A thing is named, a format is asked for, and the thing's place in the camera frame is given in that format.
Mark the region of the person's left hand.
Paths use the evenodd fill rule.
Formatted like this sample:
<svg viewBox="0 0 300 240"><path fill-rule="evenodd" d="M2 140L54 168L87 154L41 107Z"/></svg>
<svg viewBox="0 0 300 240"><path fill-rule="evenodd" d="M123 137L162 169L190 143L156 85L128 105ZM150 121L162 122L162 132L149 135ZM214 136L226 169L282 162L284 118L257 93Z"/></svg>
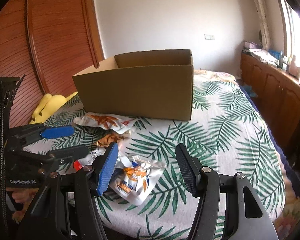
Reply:
<svg viewBox="0 0 300 240"><path fill-rule="evenodd" d="M12 198L16 203L29 203L33 200L35 194L39 189L19 189L19 188L6 188L7 192L12 193Z"/></svg>

